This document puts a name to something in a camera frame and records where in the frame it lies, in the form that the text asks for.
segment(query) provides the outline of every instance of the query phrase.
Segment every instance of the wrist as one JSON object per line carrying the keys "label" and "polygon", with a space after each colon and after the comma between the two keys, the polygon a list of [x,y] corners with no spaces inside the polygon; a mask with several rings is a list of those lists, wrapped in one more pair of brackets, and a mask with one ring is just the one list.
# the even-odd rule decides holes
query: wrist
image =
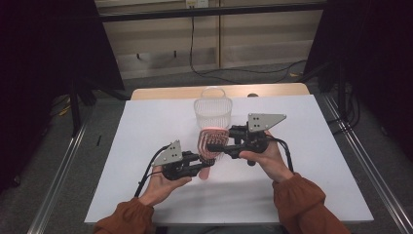
{"label": "wrist", "polygon": [[294,173],[292,173],[290,170],[283,171],[277,179],[274,179],[275,182],[281,183],[283,181],[289,180],[294,176]]}
{"label": "wrist", "polygon": [[153,207],[157,204],[156,199],[152,198],[151,196],[147,196],[145,194],[139,197],[138,200],[142,205],[147,206],[147,207]]}

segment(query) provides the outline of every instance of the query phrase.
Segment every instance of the hand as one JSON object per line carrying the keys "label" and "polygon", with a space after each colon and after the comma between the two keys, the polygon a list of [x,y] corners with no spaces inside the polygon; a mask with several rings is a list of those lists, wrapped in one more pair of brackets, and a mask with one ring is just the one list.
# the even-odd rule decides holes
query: hand
{"label": "hand", "polygon": [[180,186],[188,183],[192,180],[191,177],[182,177],[177,180],[168,180],[160,173],[162,170],[161,166],[155,167],[149,180],[148,187],[146,188],[143,195],[139,198],[140,203],[145,206],[153,207],[159,203],[162,203],[169,194]]}
{"label": "hand", "polygon": [[257,162],[268,177],[275,182],[282,182],[294,176],[282,160],[279,146],[274,141],[270,141],[263,153],[242,151],[240,158]]}

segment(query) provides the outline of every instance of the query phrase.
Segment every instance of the person's right hand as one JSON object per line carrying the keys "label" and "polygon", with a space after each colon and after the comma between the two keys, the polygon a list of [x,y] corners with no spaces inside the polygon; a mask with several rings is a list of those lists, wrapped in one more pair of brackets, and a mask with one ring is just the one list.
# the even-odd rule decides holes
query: person's right hand
{"label": "person's right hand", "polygon": [[282,160],[279,146],[274,141],[270,141],[263,153],[242,151],[240,158],[257,162],[268,177],[275,182],[282,182],[294,176]]}

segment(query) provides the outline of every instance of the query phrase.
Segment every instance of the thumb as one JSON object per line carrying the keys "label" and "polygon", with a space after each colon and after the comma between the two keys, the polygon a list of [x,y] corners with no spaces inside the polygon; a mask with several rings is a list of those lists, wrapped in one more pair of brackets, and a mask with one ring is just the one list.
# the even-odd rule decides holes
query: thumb
{"label": "thumb", "polygon": [[177,188],[177,187],[183,186],[183,185],[187,184],[190,181],[192,181],[191,177],[182,177],[182,178],[177,179],[173,182],[173,187]]}
{"label": "thumb", "polygon": [[242,151],[240,153],[240,158],[259,163],[259,161],[261,159],[261,156],[259,154],[255,153],[255,152]]}

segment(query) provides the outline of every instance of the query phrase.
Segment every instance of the silver bracket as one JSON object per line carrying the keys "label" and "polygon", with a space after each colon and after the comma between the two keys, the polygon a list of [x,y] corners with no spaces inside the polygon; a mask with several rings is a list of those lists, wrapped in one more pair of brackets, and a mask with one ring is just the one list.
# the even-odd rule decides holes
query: silver bracket
{"label": "silver bracket", "polygon": [[284,120],[284,114],[248,114],[248,127],[251,133],[269,130]]}
{"label": "silver bracket", "polygon": [[182,150],[179,140],[170,144],[154,161],[152,167],[182,161]]}

